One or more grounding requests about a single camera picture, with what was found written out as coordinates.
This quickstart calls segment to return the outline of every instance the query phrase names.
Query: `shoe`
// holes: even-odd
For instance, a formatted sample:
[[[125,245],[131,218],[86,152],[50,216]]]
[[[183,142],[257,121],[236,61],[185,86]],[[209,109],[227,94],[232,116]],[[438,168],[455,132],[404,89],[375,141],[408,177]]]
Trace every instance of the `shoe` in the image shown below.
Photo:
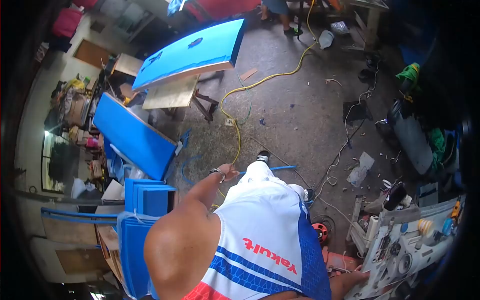
[[[313,200],[314,193],[312,189],[306,189],[305,194],[307,195],[307,202],[310,202]]]
[[[271,21],[273,21],[272,17],[268,17],[266,19],[260,19],[260,24],[267,24],[267,23],[270,23]]]
[[[268,151],[260,151],[260,153],[257,155],[256,161],[263,161],[264,163],[268,164],[268,159],[270,157],[270,152]]]
[[[290,29],[288,30],[284,30],[283,33],[286,35],[286,36],[299,36],[303,33],[302,30],[298,30],[297,28],[292,28],[290,27]]]

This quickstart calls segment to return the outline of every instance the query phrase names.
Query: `electrical outlet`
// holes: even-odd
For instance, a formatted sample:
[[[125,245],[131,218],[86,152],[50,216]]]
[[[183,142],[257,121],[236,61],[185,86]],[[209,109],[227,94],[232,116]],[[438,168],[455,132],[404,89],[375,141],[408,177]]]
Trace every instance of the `electrical outlet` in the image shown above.
[[[233,125],[233,119],[230,119],[230,118],[225,120],[225,125],[232,126],[232,127],[235,126],[235,125]]]

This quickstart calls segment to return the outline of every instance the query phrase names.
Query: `green cloth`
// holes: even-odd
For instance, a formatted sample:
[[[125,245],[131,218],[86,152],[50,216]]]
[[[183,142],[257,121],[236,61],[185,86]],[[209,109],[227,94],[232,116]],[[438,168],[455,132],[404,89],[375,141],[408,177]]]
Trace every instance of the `green cloth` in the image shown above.
[[[419,72],[420,72],[420,66],[419,66],[419,64],[414,62],[413,64],[406,66],[403,69],[403,71],[398,73],[395,77],[400,79],[402,82],[405,79],[410,79],[411,81],[413,81],[412,87],[410,88],[410,90],[413,90],[417,87],[417,81],[418,81],[418,78],[419,78],[419,72],[417,72],[417,70],[419,70]]]
[[[438,170],[438,166],[442,164],[445,153],[445,138],[439,128],[432,129],[428,133],[430,144],[433,147],[433,170]]]

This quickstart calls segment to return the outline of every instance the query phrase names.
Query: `plastic jug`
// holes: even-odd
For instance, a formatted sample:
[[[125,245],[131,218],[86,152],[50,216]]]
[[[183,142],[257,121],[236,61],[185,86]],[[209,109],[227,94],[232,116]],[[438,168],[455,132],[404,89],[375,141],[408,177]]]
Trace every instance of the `plastic jug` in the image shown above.
[[[328,48],[332,45],[333,33],[328,30],[322,31],[320,37],[318,38],[318,44],[320,44],[320,49]]]

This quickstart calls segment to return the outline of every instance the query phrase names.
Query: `yakult logo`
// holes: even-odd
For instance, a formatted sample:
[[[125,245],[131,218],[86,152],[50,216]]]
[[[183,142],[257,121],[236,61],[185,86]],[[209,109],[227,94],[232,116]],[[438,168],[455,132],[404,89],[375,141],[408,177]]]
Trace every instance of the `yakult logo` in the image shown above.
[[[291,264],[285,258],[280,257],[280,255],[277,255],[277,254],[271,252],[270,250],[260,246],[259,244],[254,245],[252,243],[252,240],[250,240],[250,239],[245,238],[243,240],[245,241],[245,248],[247,248],[247,250],[252,250],[253,249],[253,253],[255,253],[255,254],[258,254],[258,253],[264,254],[265,253],[266,257],[269,257],[269,258],[273,259],[277,265],[280,265],[280,263],[281,263],[283,266],[285,266],[287,268],[287,270],[289,270],[290,272],[293,272],[295,275],[297,274],[297,270],[295,270],[295,265]]]

